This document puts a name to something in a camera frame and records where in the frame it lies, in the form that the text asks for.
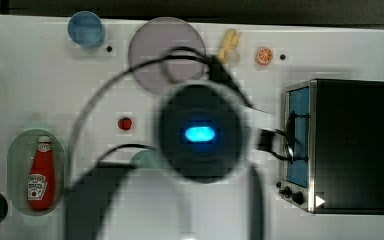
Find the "green object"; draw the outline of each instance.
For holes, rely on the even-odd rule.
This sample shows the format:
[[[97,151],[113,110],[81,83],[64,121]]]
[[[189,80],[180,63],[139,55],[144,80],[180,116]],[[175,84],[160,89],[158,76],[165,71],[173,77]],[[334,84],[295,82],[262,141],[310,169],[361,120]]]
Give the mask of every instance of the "green object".
[[[157,153],[152,150],[145,150],[136,153],[131,160],[131,164],[138,168],[155,168],[164,167],[163,161],[157,157]]]

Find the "white countertop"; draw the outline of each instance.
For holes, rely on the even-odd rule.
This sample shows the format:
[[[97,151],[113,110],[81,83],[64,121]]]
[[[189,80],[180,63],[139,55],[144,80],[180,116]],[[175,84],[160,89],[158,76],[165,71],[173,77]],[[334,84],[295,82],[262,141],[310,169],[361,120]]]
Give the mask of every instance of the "white countertop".
[[[39,126],[66,143],[76,114],[85,102],[110,76],[128,67],[129,41],[144,23],[103,20],[106,41],[100,48],[85,50],[76,47],[69,39],[67,22],[68,18],[0,16],[0,192],[6,197],[7,152],[14,138],[25,129]],[[227,29],[243,32],[238,47],[242,60],[238,67],[230,70],[257,108],[277,117],[280,116],[280,93],[291,84],[315,77],[384,80],[384,31],[381,30],[192,25],[203,37],[207,52],[213,54],[217,53]],[[108,44],[114,49],[111,53],[105,51]],[[275,56],[286,54],[286,60],[275,58],[267,67],[257,67],[254,52],[261,46],[272,48]],[[149,124],[155,101],[156,97],[138,86],[131,76],[111,90],[85,126],[78,145],[74,175],[86,172],[93,159],[116,144],[152,144]],[[126,115],[131,116],[135,124],[127,134],[121,133],[116,126],[118,118]],[[116,154],[114,158],[128,159],[123,154]],[[384,239],[384,216],[316,216],[283,201],[274,186],[279,177],[279,162],[259,152],[252,152],[251,158],[259,164],[263,176],[266,239]],[[167,197],[170,195],[158,195],[161,201],[168,199],[164,203],[165,212],[162,208],[149,210],[146,207],[154,204],[152,199],[158,198],[157,195],[146,195],[145,190],[145,193],[140,191],[141,194],[132,195],[138,186],[150,187],[146,179],[135,175],[126,186],[124,200],[120,200],[123,207],[116,210],[121,212],[113,214],[111,220],[120,224],[117,234],[121,239],[175,239],[177,219],[173,216],[176,212],[172,210],[174,215],[171,217],[166,214],[172,205],[172,200]],[[217,204],[223,197],[242,199],[238,202],[243,203],[240,184],[237,189],[215,188],[217,185],[202,190],[203,193],[220,191],[221,198],[210,198],[202,203],[210,212],[205,218],[212,221],[213,227],[217,219],[224,221],[215,228],[208,228],[208,224],[200,221],[196,226],[198,235],[201,239],[211,236],[225,240],[244,236],[246,239],[245,227],[241,224],[244,207],[235,205],[231,211],[233,205]],[[140,214],[138,209],[147,209],[147,212]],[[217,217],[216,213],[220,212],[228,213]],[[32,221],[10,204],[9,214],[0,225],[0,239],[61,239],[61,213],[62,206],[59,206],[48,216]],[[161,226],[167,228],[166,231],[152,227],[162,219],[164,224]],[[237,228],[227,230],[228,226]],[[152,234],[138,235],[144,232]]]

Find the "round plate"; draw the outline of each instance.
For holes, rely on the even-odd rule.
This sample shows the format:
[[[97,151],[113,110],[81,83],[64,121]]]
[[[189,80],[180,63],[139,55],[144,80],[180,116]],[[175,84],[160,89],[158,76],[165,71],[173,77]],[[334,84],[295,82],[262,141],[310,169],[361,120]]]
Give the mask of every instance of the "round plate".
[[[55,174],[55,196],[50,208],[44,211],[33,211],[27,202],[27,180],[33,158],[36,154],[37,139],[47,135],[52,139],[52,153]],[[65,153],[61,142],[51,133],[33,129],[18,135],[8,151],[7,186],[12,204],[20,212],[29,216],[41,216],[51,212],[58,205],[64,192],[64,160]]]
[[[129,46],[129,65],[136,66],[150,59],[161,57],[167,50],[187,46],[205,54],[205,46],[199,33],[187,22],[177,18],[156,18],[143,25],[133,36]],[[192,55],[189,52],[176,52]],[[199,79],[204,65],[187,60],[171,60],[166,63],[170,75],[177,81]],[[133,73],[136,81],[148,91],[163,94],[172,81],[164,74],[161,66],[153,64]]]

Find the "ketchup label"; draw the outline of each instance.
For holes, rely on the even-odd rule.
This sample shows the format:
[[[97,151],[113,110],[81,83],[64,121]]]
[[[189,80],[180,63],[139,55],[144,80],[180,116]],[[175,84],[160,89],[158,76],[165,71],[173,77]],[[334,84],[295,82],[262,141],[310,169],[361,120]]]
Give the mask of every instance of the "ketchup label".
[[[51,150],[51,144],[49,144],[49,143],[39,143],[37,145],[37,150],[40,151],[40,152],[47,152],[47,151]]]
[[[45,194],[47,182],[46,177],[40,174],[29,175],[28,200],[42,200]]]

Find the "black cable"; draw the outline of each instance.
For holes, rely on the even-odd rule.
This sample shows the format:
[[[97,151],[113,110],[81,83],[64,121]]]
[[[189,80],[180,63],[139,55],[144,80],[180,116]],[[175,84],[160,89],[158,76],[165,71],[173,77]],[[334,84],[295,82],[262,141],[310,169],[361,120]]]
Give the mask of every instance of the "black cable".
[[[110,148],[109,150],[107,150],[104,154],[102,154],[98,158],[98,162],[104,160],[109,155],[111,155],[112,153],[114,153],[117,150],[122,149],[122,148],[143,148],[143,149],[148,149],[148,150],[156,151],[155,147],[151,147],[151,146],[147,146],[147,145],[143,145],[143,144],[135,144],[135,143],[121,144],[121,145],[115,146],[115,147]]]
[[[204,54],[200,53],[198,50],[194,49],[194,48],[191,48],[191,47],[186,47],[186,46],[180,46],[180,47],[173,47],[169,50],[167,50],[164,55],[172,55],[174,52],[177,52],[177,51],[186,51],[186,52],[192,52],[192,53],[195,53],[198,57],[201,57],[202,59],[206,59],[206,62],[204,63],[205,65],[207,66],[210,66],[211,64],[211,59],[207,56],[205,56]],[[177,83],[179,82],[178,79],[175,79],[173,77],[173,75],[170,73],[169,69],[168,69],[168,65],[166,63],[166,61],[162,62],[160,64],[160,68],[161,68],[161,71],[167,76],[168,80],[172,83]]]
[[[161,58],[157,59],[152,59],[148,60],[146,62],[143,62],[141,64],[138,64],[136,66],[130,67],[124,72],[118,73],[117,75],[113,76],[110,80],[108,80],[101,88],[98,89],[98,91],[92,96],[92,98],[89,99],[89,101],[86,103],[86,106],[82,109],[80,112],[79,116],[77,117],[73,130],[71,132],[69,141],[68,141],[68,173],[69,176],[71,174],[72,170],[72,158],[74,155],[74,150],[76,148],[76,144],[79,138],[79,134],[81,130],[83,129],[84,123],[89,116],[90,112],[92,112],[93,108],[96,106],[98,101],[102,98],[104,93],[106,93],[109,89],[111,89],[116,83],[118,83],[123,77],[125,77],[127,74],[130,74],[142,67],[155,64],[155,63],[160,63],[165,60],[169,59],[186,59],[186,60],[193,60],[197,62],[202,62],[202,63],[207,63],[207,61],[203,58],[200,57],[194,57],[194,56],[186,56],[186,55],[179,55],[179,56],[172,56],[172,55],[167,55],[163,56]]]

